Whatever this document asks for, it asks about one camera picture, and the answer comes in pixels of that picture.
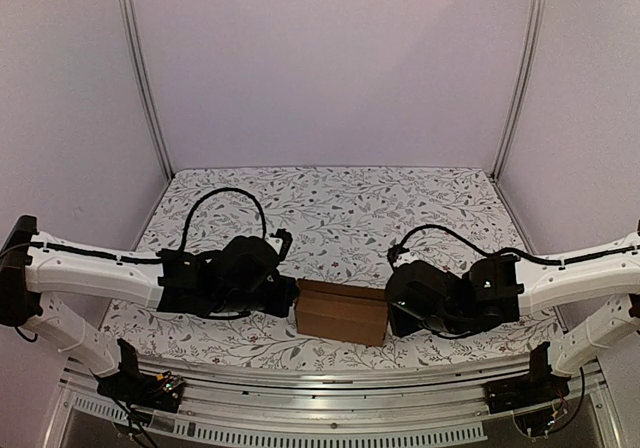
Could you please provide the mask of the brown cardboard box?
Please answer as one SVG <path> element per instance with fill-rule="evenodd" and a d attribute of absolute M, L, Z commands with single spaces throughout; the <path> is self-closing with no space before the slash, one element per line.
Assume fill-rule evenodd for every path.
<path fill-rule="evenodd" d="M 300 335 L 369 347 L 384 344 L 388 308 L 382 289 L 299 279 L 295 304 Z"/>

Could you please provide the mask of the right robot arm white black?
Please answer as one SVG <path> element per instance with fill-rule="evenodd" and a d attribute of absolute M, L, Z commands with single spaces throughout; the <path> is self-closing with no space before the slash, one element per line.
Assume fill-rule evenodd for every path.
<path fill-rule="evenodd" d="M 448 340 L 489 332 L 523 316 L 569 303 L 604 298 L 604 305 L 578 326 L 553 338 L 539 365 L 517 383 L 517 395 L 537 404 L 556 377 L 568 378 L 587 361 L 639 329 L 639 233 L 551 256 L 508 247 L 486 252 L 463 243 L 480 258 L 456 276 L 412 258 L 407 237 L 387 251 L 392 269 L 384 295 L 392 332 L 420 330 Z"/>

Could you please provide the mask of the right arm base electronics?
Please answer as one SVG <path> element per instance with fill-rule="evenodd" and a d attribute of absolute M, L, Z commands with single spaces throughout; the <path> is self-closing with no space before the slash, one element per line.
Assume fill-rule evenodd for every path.
<path fill-rule="evenodd" d="M 569 378 L 552 373 L 549 347 L 550 343 L 544 342 L 530 352 L 525 374 L 489 381 L 483 385 L 484 400 L 490 414 L 556 401 L 561 406 L 564 404 L 565 396 L 569 394 Z M 561 406 L 517 415 L 514 419 L 516 427 L 530 438 L 547 436 L 562 413 Z"/>

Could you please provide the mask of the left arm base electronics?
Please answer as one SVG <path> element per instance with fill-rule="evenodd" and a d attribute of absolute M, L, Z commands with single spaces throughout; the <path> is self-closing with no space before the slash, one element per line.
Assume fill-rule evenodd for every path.
<path fill-rule="evenodd" d="M 171 371 L 142 373 L 134 347 L 123 339 L 118 339 L 117 345 L 120 349 L 117 371 L 106 377 L 95 376 L 97 393 L 125 405 L 177 413 L 186 387 L 184 378 Z"/>

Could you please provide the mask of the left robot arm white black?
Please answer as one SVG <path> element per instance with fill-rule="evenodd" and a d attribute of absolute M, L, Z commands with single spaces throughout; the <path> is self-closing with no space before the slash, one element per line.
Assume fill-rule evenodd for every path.
<path fill-rule="evenodd" d="M 45 338 L 128 402 L 148 394 L 136 350 L 101 333 L 60 299 L 71 293 L 134 303 L 160 313 L 234 321 L 254 312 L 288 316 L 299 296 L 280 274 L 292 237 L 237 236 L 198 254 L 162 249 L 141 255 L 74 244 L 18 219 L 1 249 L 1 323 Z"/>

